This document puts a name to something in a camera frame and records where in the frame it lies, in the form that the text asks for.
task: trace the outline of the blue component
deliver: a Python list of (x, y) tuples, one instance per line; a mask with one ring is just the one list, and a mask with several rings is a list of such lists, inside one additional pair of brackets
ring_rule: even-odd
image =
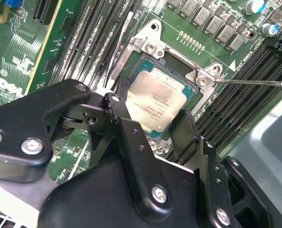
[(6, 0), (6, 5), (11, 8), (20, 8), (23, 5), (23, 0)]
[(271, 35), (276, 35), (277, 33), (279, 33), (280, 27), (278, 25), (274, 25), (271, 28)]
[(265, 7), (265, 4), (263, 3), (263, 5), (259, 8), (259, 10), (256, 13), (261, 13), (261, 11), (263, 11), (264, 7)]

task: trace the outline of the black ram slot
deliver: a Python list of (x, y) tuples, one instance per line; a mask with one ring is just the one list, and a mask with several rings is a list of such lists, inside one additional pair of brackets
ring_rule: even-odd
[(281, 88), (273, 88), (269, 87), (267, 91), (263, 94), (263, 100), (257, 101), (251, 108), (250, 111), (243, 116), (245, 121), (243, 121), (243, 125), (236, 126), (235, 130), (229, 131), (228, 134), (223, 138), (222, 141), (216, 144), (217, 151), (222, 151), (235, 137), (237, 137), (241, 131), (244, 131), (246, 127), (248, 127), (251, 120), (269, 103), (273, 100), (273, 98), (281, 91)]
[[(100, 36), (98, 43), (96, 44), (94, 51), (92, 52), (80, 79), (85, 79), (86, 77), (88, 77), (88, 72), (91, 70), (93, 72), (93, 75), (97, 75), (97, 72), (101, 67), (102, 62), (108, 55), (108, 52), (110, 51), (109, 49), (115, 41), (119, 31), (121, 30), (121, 27), (125, 22), (127, 15), (130, 11), (130, 8), (134, 3), (135, 1), (131, 1), (127, 5), (127, 1), (119, 1), (117, 5), (117, 10), (115, 10), (113, 14), (111, 14), (108, 24), (105, 26), (104, 31), (102, 32), (102, 35)], [(95, 87), (98, 81), (99, 78), (93, 76), (89, 83), (89, 86), (91, 88)]]
[[(265, 65), (265, 67), (257, 69), (257, 72), (255, 71), (253, 73), (254, 76), (250, 76), (250, 80), (263, 80), (266, 74), (275, 66), (278, 61), (279, 58), (276, 58), (275, 56), (267, 59), (266, 63), (262, 63), (262, 65)], [(223, 108), (223, 111), (216, 114), (216, 123), (210, 123), (210, 125), (208, 125), (208, 128), (204, 129), (204, 132), (206, 133), (203, 136), (209, 138), (223, 122), (227, 122), (228, 116), (239, 107), (239, 105), (254, 89), (254, 85), (241, 86), (237, 93), (226, 104), (226, 107)]]
[[(268, 81), (282, 80), (282, 78), (279, 78), (282, 75), (282, 64), (279, 67), (271, 70), (271, 72), (274, 71), (274, 70), (276, 70), (275, 72), (277, 72), (277, 74), (270, 74), (270, 76), (268, 78), (264, 78), (264, 80), (268, 80)], [(245, 120), (243, 120), (243, 116), (245, 115), (245, 113), (248, 112), (251, 109), (251, 107), (253, 106), (254, 103), (256, 103), (258, 100), (260, 100), (260, 98), (263, 96), (263, 94), (268, 89), (269, 89), (268, 86), (256, 86), (256, 91), (251, 93), (246, 98), (246, 100), (248, 102), (245, 102), (244, 105), (239, 108), (239, 111), (233, 112), (229, 116), (227, 121), (225, 122), (224, 127), (219, 129), (218, 132), (221, 132), (221, 134), (217, 134), (217, 132), (216, 132), (216, 133), (214, 133), (214, 135), (211, 136), (214, 139), (214, 142), (219, 143), (219, 141), (223, 139), (225, 132), (228, 129), (231, 129), (239, 121), (240, 121), (240, 124), (243, 125), (243, 121), (245, 121)]]
[(64, 79), (81, 38), (84, 37), (87, 24), (91, 20), (94, 11), (97, 9), (98, 2), (99, 0), (84, 0), (83, 4), (81, 5), (80, 14), (77, 17), (78, 19), (74, 25), (75, 29), (67, 39), (66, 47), (64, 48), (65, 51), (60, 58), (56, 71), (51, 77), (49, 82), (50, 85)]
[[(236, 80), (247, 80), (250, 75), (257, 69), (257, 67), (265, 60), (269, 55), (271, 50), (267, 47), (259, 48), (248, 60), (251, 63), (249, 68), (243, 67), (233, 79)], [(197, 121), (197, 127), (199, 131), (203, 131), (204, 128), (210, 123), (214, 118), (216, 113), (218, 113), (228, 100), (237, 92), (241, 85), (227, 85), (213, 104), (207, 109), (207, 111), (200, 117)]]
[[(282, 48), (268, 38), (234, 79), (282, 81)], [(197, 121), (200, 134), (222, 151), (282, 88), (258, 85), (228, 85)]]
[(70, 64), (70, 67), (67, 71), (67, 78), (72, 78), (74, 72), (81, 73), (84, 68), (89, 55), (91, 54), (95, 43), (97, 42), (103, 27), (106, 25), (111, 11), (114, 9), (115, 0), (105, 0), (100, 1), (96, 11), (93, 14), (92, 20), (87, 26), (86, 32), (83, 35), (83, 38), (76, 49), (74, 58)]

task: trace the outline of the black plastic bracket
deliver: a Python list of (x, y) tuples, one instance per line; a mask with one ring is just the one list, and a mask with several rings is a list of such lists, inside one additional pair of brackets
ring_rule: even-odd
[(241, 228), (234, 216), (226, 170), (214, 146), (200, 137), (194, 120), (181, 110), (170, 127), (174, 152), (181, 163), (199, 175), (197, 218), (202, 227)]
[[(107, 94), (102, 105), (111, 124), (99, 140), (91, 129), (89, 131), (93, 164), (115, 152), (110, 148), (117, 144), (137, 212), (148, 222), (164, 221), (172, 213), (173, 197), (141, 125), (131, 120), (125, 102), (118, 94)], [(165, 202), (154, 197), (156, 188), (162, 194), (161, 198), (165, 197)]]
[[(0, 179), (32, 182), (43, 176), (52, 157), (51, 137), (62, 112), (86, 102), (91, 91), (66, 80), (0, 107)], [(26, 153), (22, 144), (35, 139), (38, 153)]]

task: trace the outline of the ram slot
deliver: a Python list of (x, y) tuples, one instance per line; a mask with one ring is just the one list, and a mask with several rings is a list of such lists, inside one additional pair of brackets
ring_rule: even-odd
[[(251, 62), (251, 67), (245, 67), (239, 71), (233, 79), (236, 80), (247, 80), (250, 75), (258, 68), (260, 63), (262, 63), (265, 58), (270, 54), (271, 50), (266, 47), (262, 47), (254, 53), (248, 62)], [(214, 118), (216, 113), (218, 113), (226, 103), (231, 99), (231, 97), (237, 92), (241, 85), (227, 85), (222, 92), (219, 94), (217, 99), (213, 104), (207, 109), (207, 111), (200, 117), (197, 121), (197, 128), (199, 131), (203, 131), (204, 128), (210, 123)]]
[(99, 0), (85, 0), (81, 6), (81, 13), (78, 16), (78, 20), (74, 25), (74, 31), (67, 39), (66, 48), (64, 48), (64, 52), (60, 58), (58, 66), (54, 71), (49, 84), (54, 84), (56, 82), (60, 82), (65, 79), (66, 72), (70, 66), (72, 58), (76, 52), (76, 49), (85, 33), (86, 26), (91, 19), (94, 11), (96, 10), (96, 5)]
[(263, 100), (257, 104), (255, 103), (252, 107), (249, 108), (247, 115), (243, 116), (244, 121), (241, 125), (236, 126), (234, 131), (229, 131), (222, 139), (222, 141), (216, 144), (217, 151), (222, 151), (235, 137), (239, 135), (242, 129), (246, 128), (252, 119), (254, 119), (259, 112), (273, 100), (273, 98), (282, 90), (282, 88), (269, 87), (266, 92), (262, 95)]
[[(250, 76), (251, 80), (262, 80), (266, 74), (275, 66), (275, 64), (279, 61), (279, 58), (273, 56), (268, 59), (265, 64), (266, 67), (260, 68), (257, 73), (254, 72), (252, 76)], [(205, 138), (209, 138), (218, 128), (223, 124), (223, 122), (227, 122), (227, 117), (234, 112), (239, 105), (246, 99), (246, 97), (255, 89), (255, 85), (247, 85), (241, 86), (236, 94), (231, 98), (228, 104), (223, 108), (223, 111), (218, 112), (215, 116), (215, 122), (210, 123), (207, 128), (205, 128), (203, 136)]]
[(94, 13), (94, 20), (89, 23), (86, 33), (75, 53), (75, 57), (66, 73), (66, 78), (79, 79), (79, 76), (85, 67), (85, 64), (90, 57), (92, 50), (98, 38), (109, 20), (112, 10), (115, 10), (114, 4), (116, 0), (101, 1), (100, 6)]
[[(277, 80), (280, 75), (282, 75), (282, 64), (277, 69), (277, 74), (270, 75), (266, 80), (268, 81), (274, 81)], [(239, 112), (232, 113), (227, 121), (224, 122), (224, 126), (219, 129), (218, 132), (215, 132), (213, 135), (210, 136), (210, 138), (214, 141), (214, 143), (219, 144), (219, 141), (222, 140), (224, 137), (224, 133), (231, 129), (235, 124), (237, 124), (239, 121), (243, 124), (243, 116), (247, 111), (250, 110), (251, 106), (255, 104), (257, 101), (259, 101), (263, 94), (268, 90), (268, 86), (256, 86), (258, 89), (254, 93), (250, 94), (249, 99), (247, 99), (247, 102), (245, 102), (242, 107), (240, 107)]]
[(89, 85), (92, 89), (96, 87), (98, 81), (100, 80), (101, 76), (98, 75), (97, 72), (103, 60), (107, 56), (111, 45), (118, 36), (133, 4), (134, 1), (130, 1), (128, 4), (125, 0), (119, 1), (117, 9), (120, 13), (117, 13), (116, 11), (113, 12), (108, 25), (104, 28), (104, 32), (100, 36), (99, 42), (96, 44), (96, 47), (91, 54), (80, 80), (86, 85)]

